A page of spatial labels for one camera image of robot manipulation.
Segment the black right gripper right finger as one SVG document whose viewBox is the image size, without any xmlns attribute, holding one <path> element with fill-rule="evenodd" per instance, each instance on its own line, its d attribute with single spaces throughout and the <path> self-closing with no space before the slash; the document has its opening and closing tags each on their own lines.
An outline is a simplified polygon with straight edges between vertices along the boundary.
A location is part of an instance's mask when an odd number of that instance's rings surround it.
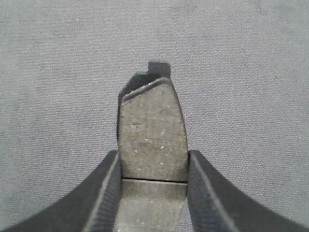
<svg viewBox="0 0 309 232">
<path fill-rule="evenodd" d="M 189 152 L 187 199 L 196 232 L 307 232 L 228 181 L 198 151 Z"/>
</svg>

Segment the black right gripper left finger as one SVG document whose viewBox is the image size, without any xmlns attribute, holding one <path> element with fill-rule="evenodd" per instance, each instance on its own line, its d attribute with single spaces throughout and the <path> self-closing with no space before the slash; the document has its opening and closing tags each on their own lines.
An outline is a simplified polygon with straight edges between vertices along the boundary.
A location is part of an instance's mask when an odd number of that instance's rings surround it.
<svg viewBox="0 0 309 232">
<path fill-rule="evenodd" d="M 110 151 L 65 197 L 7 232 L 111 232 L 121 196 L 120 157 Z"/>
</svg>

